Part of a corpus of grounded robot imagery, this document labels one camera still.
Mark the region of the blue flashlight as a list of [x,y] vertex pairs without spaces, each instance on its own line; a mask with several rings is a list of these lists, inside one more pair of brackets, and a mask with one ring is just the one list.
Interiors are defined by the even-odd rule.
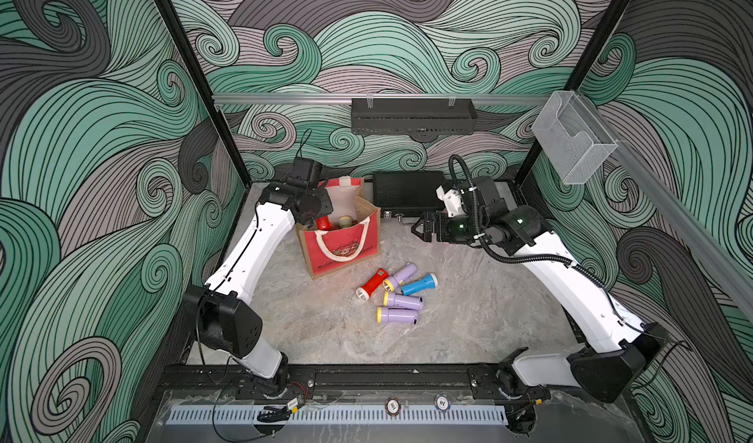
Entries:
[[437,288],[437,277],[434,274],[427,274],[420,280],[413,281],[401,287],[401,293],[406,296],[416,295],[425,290]]

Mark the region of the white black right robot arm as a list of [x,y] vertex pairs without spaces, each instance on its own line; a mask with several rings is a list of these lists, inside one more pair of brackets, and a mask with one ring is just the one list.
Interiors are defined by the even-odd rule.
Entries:
[[450,156],[448,170],[450,182],[437,190],[445,210],[423,214],[412,232],[425,242],[478,248],[502,265],[525,267],[584,335],[584,344],[562,351],[522,347],[508,355],[500,364],[503,393],[580,388],[602,403],[615,402],[668,343],[666,329],[620,304],[535,208],[508,208],[494,182],[474,178],[458,154]]

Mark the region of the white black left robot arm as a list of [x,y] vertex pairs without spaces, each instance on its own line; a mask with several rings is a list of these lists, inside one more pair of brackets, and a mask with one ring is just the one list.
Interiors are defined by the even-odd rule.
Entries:
[[252,297],[276,247],[295,225],[311,225],[333,211],[322,170],[319,162],[295,158],[283,180],[262,190],[253,220],[219,270],[202,286],[190,286],[182,299],[194,316],[197,347],[223,351],[259,378],[274,378],[284,355],[262,337]]

